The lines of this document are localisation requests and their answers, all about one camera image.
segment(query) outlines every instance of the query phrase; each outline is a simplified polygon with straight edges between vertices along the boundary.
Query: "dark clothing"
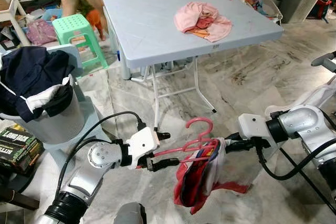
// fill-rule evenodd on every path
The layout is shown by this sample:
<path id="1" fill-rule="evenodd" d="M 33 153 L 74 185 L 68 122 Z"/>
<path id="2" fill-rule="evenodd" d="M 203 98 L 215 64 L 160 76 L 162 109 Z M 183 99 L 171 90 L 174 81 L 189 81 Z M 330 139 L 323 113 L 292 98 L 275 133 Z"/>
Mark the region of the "dark clothing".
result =
<path id="1" fill-rule="evenodd" d="M 74 66 L 68 65 L 68 61 L 67 53 L 59 50 L 49 54 L 45 47 L 22 47 L 4 55 L 0 70 L 2 83 L 0 85 L 0 112 L 7 115 L 19 115 L 25 122 L 40 117 L 43 108 L 30 111 L 24 98 L 62 84 L 63 78 L 74 69 Z M 64 103 L 68 106 L 72 93 L 65 94 L 64 90 L 58 90 L 55 97 L 58 98 L 61 94 L 67 97 Z M 52 114 L 55 115 L 55 110 L 53 108 L 52 110 Z"/>

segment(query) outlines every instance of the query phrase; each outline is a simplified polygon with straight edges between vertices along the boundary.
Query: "pink bag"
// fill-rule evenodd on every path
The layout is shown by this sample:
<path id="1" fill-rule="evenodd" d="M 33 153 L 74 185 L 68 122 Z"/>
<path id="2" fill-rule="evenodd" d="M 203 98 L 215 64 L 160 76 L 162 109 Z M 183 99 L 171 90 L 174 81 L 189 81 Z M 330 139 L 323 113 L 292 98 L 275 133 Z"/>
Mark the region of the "pink bag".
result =
<path id="1" fill-rule="evenodd" d="M 43 19 L 37 19 L 28 24 L 27 38 L 34 46 L 57 40 L 54 27 Z"/>

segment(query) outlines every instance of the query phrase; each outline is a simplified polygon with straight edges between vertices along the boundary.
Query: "white cloth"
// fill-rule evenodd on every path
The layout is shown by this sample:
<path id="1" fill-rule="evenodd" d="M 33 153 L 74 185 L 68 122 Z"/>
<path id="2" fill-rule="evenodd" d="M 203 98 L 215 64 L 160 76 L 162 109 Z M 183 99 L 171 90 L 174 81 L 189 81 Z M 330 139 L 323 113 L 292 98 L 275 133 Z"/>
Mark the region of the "white cloth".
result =
<path id="1" fill-rule="evenodd" d="M 31 113 L 36 108 L 41 108 L 43 105 L 46 105 L 57 93 L 58 89 L 64 85 L 66 85 L 70 81 L 69 77 L 65 77 L 62 80 L 62 84 L 51 86 L 50 88 L 38 93 L 36 95 L 32 95 L 26 99 L 26 104 L 31 111 Z"/>

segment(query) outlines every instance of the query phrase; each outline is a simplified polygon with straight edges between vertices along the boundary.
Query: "pink cloth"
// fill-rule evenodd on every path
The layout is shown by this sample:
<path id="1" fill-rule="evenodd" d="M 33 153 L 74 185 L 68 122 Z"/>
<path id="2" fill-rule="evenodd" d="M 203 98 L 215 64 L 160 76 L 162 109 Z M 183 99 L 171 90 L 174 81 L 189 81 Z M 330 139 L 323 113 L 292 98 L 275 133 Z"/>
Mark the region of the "pink cloth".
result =
<path id="1" fill-rule="evenodd" d="M 179 31 L 189 31 L 211 42 L 223 39 L 232 28 L 230 20 L 211 4 L 203 2 L 189 2 L 183 6 L 177 11 L 174 23 Z"/>
<path id="2" fill-rule="evenodd" d="M 27 38 L 35 46 L 57 40 L 54 27 L 43 19 L 37 19 L 28 24 Z"/>

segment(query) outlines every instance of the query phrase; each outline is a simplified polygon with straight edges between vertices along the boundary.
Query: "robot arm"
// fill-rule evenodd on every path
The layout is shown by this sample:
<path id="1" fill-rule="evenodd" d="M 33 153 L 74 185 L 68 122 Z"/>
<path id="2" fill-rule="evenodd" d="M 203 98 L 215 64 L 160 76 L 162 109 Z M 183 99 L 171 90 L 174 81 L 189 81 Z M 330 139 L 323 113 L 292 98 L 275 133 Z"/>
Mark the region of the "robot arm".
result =
<path id="1" fill-rule="evenodd" d="M 232 145 L 246 143 L 245 147 L 248 145 L 249 148 L 262 146 L 265 159 L 269 159 L 288 138 L 301 138 L 302 146 L 308 155 L 318 151 L 312 161 L 327 181 L 335 199 L 336 144 L 332 142 L 335 142 L 336 134 L 326 125 L 323 112 L 315 106 L 298 105 L 286 112 L 272 113 L 271 117 L 271 120 L 266 121 L 260 115 L 242 114 L 238 118 L 239 136 L 245 141 L 238 141 Z M 276 176 L 282 180 L 286 177 L 289 176 Z"/>
<path id="2" fill-rule="evenodd" d="M 75 171 L 56 196 L 53 204 L 35 223 L 79 223 L 80 218 L 91 205 L 100 189 L 105 173 L 119 166 L 128 166 L 129 169 L 135 169 L 139 158 L 152 153 L 159 145 L 156 132 L 153 132 L 149 127 L 135 133 L 125 144 L 122 140 L 112 144 L 94 144 L 90 148 L 83 165 Z M 131 217 L 134 215 L 135 209 L 139 209 L 139 211 L 142 209 L 138 205 L 128 205 L 127 209 L 132 209 Z"/>

